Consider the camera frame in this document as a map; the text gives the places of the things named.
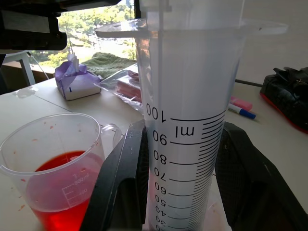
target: red residue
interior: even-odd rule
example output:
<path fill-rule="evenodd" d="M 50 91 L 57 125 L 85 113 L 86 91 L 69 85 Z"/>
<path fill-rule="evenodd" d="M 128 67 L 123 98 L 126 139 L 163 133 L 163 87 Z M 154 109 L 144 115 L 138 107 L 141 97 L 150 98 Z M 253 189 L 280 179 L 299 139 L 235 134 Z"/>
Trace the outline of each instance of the red residue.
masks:
<path fill-rule="evenodd" d="M 25 205 L 20 206 L 20 209 L 18 211 L 21 211 L 24 207 Z"/>

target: table surface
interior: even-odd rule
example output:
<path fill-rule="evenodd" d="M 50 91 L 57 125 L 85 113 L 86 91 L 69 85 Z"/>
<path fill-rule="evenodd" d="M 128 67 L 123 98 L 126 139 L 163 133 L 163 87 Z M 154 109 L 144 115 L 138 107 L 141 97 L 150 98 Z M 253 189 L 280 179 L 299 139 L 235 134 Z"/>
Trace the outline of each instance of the table surface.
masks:
<path fill-rule="evenodd" d="M 140 113 L 106 91 L 66 101 L 57 90 L 54 79 L 38 83 L 33 87 L 37 91 L 24 98 L 18 96 L 16 92 L 0 96 L 2 108 L 0 142 L 20 126 L 57 113 L 85 113 L 96 118 L 101 125 L 117 124 L 122 134 L 131 123 L 143 119 Z M 308 182 L 305 177 L 308 175 L 306 166 L 308 135 L 293 128 L 281 114 L 265 103 L 259 96 L 259 90 L 258 87 L 236 83 L 232 95 L 252 102 L 257 119 L 250 120 L 228 111 L 226 121 L 246 131 L 253 145 L 277 167 L 308 213 Z M 112 150 L 110 146 L 112 136 L 113 134 L 110 134 L 103 140 L 105 155 Z M 219 194 L 215 177 L 213 177 L 212 191 Z M 1 230 L 4 231 L 43 230 L 10 179 L 2 174 L 0 174 L 0 224 Z"/>

